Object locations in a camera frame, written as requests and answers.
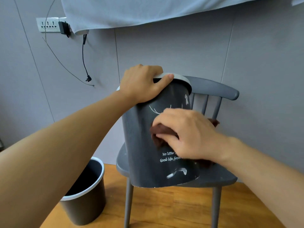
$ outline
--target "power adapter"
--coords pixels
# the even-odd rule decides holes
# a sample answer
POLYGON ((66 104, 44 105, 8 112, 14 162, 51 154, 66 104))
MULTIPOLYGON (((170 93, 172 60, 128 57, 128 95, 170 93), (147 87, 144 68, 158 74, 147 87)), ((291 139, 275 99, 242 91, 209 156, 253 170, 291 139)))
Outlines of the power adapter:
POLYGON ((66 22, 59 22, 60 33, 66 35, 68 38, 71 35, 70 25, 66 22))

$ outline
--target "hand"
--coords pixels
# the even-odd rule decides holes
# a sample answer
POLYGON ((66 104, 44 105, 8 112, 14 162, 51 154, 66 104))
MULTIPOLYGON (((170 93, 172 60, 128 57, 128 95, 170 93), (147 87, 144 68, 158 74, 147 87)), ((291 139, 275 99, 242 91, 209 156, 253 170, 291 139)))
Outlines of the hand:
POLYGON ((120 82, 120 91, 135 104, 146 102, 156 97, 174 78, 173 74, 165 75, 157 83, 153 78, 163 73, 161 66, 137 65, 125 71, 120 82))
POLYGON ((215 131, 212 123, 201 113, 185 109, 165 109, 153 122, 174 130, 173 135, 157 134, 164 139, 181 158, 207 159, 218 162, 221 149, 228 137, 215 131))

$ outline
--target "chair leg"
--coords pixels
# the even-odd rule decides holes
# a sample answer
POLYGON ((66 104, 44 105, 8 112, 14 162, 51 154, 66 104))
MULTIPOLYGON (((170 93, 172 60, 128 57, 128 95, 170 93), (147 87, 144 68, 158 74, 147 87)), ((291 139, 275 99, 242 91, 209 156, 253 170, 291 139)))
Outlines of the chair leg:
POLYGON ((134 186, 131 185, 130 178, 127 178, 127 192, 126 192, 125 225, 124 225, 124 228, 129 228, 129 224, 130 224, 133 189, 134 189, 134 186))
POLYGON ((213 187, 212 189, 212 209, 211 209, 211 228, 217 228, 219 206, 221 204, 222 187, 213 187))

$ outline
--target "brown cloth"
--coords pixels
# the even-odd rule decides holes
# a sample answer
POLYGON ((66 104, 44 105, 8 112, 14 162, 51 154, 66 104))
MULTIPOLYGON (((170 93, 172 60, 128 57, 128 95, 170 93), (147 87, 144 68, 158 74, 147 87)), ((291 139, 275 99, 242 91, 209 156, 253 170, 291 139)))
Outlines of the brown cloth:
MULTIPOLYGON (((219 121, 216 119, 208 119, 212 125, 214 125, 214 127, 216 127, 219 124, 219 121)), ((172 130, 171 128, 164 126, 163 124, 158 124, 156 126, 152 126, 150 128, 150 133, 151 133, 151 138, 155 144, 155 146, 157 147, 157 149, 163 147, 163 146, 167 146, 168 143, 163 140, 162 138, 158 138, 156 135, 157 134, 170 134, 170 135, 174 135, 176 136, 178 139, 178 135, 177 133, 172 130)), ((214 162, 209 161, 209 160, 205 160, 205 159, 200 159, 196 161, 201 167, 205 167, 205 168, 209 168, 211 165, 214 164, 214 162)))

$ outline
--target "gray trash can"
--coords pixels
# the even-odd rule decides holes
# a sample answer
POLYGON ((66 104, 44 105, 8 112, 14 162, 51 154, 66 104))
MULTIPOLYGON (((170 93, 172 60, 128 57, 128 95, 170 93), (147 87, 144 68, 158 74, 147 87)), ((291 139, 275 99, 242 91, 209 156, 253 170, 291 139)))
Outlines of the gray trash can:
MULTIPOLYGON (((166 74, 155 77, 154 83, 166 74)), ((191 91, 189 80, 174 74, 173 81, 158 96, 137 104, 122 116, 132 185, 145 188, 173 186, 200 176, 195 161, 179 158, 169 146, 157 149, 150 134, 153 120, 165 108, 191 109, 191 91)))
POLYGON ((71 189, 61 199, 69 219, 78 226, 94 221, 105 206, 104 164, 92 157, 71 189))

